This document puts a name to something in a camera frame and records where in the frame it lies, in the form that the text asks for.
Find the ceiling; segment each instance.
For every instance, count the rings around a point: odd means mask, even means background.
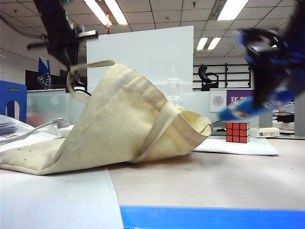
[[[26,32],[45,32],[33,0],[0,0],[1,15]],[[194,26],[194,57],[243,56],[244,48],[235,43],[240,28],[282,29],[293,11],[294,0],[249,0],[235,20],[208,20],[215,0],[117,0],[128,25],[112,25],[111,33]],[[70,0],[65,6],[69,18],[86,31],[106,34],[106,28],[83,0]],[[222,37],[213,50],[196,50],[201,37]],[[86,56],[85,44],[80,56]]]

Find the rubik's cube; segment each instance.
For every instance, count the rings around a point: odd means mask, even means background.
[[[226,141],[248,143],[250,141],[249,123],[226,123]]]

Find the red cube face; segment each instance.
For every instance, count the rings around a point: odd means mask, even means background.
[[[240,137],[240,142],[241,143],[248,143],[249,142],[249,137]]]
[[[227,135],[232,135],[233,134],[233,130],[232,129],[227,129],[226,134]]]
[[[233,136],[233,142],[239,142],[239,137],[238,136]]]
[[[239,130],[233,130],[233,135],[234,136],[239,136]]]
[[[239,123],[233,123],[233,129],[239,130]]]
[[[248,124],[249,124],[249,123],[240,123],[240,129],[241,129],[241,130],[247,130],[247,129],[249,129],[249,128],[248,128]]]
[[[225,140],[226,140],[227,142],[232,142],[232,141],[233,141],[233,136],[227,135],[226,138],[225,138]]]
[[[233,129],[233,123],[226,123],[227,129]]]
[[[249,135],[249,130],[240,130],[239,136],[247,137]]]

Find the robotic claw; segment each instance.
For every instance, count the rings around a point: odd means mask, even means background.
[[[81,26],[70,25],[66,17],[64,4],[67,0],[34,0],[36,8],[46,29],[47,36],[43,42],[31,43],[27,49],[46,47],[48,53],[64,64],[69,70],[72,65],[77,65],[79,45],[88,39],[97,39],[96,31],[84,32]],[[74,84],[83,86],[79,78],[74,79]]]
[[[304,11],[305,0],[297,0],[282,35],[274,30],[239,30],[239,43],[246,48],[246,60],[254,73],[254,95],[221,111],[220,121],[272,111],[305,91]]]
[[[77,64],[79,43],[96,39],[95,31],[73,29],[66,20],[64,0],[34,0],[47,31],[45,42],[28,49],[46,46],[49,54],[68,69]],[[247,50],[246,60],[254,72],[254,96],[228,106],[219,113],[220,121],[260,115],[284,106],[305,91],[305,0],[297,0],[295,11],[281,35],[273,30],[242,29],[240,44]]]

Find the black chair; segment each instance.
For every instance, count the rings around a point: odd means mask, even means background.
[[[211,88],[218,88],[219,82],[219,76],[215,73],[207,73],[207,66],[206,65],[201,65],[198,69],[198,74],[200,79],[202,80],[201,84],[201,91],[209,91]],[[216,82],[212,83],[212,80],[208,77],[210,75],[216,76]]]

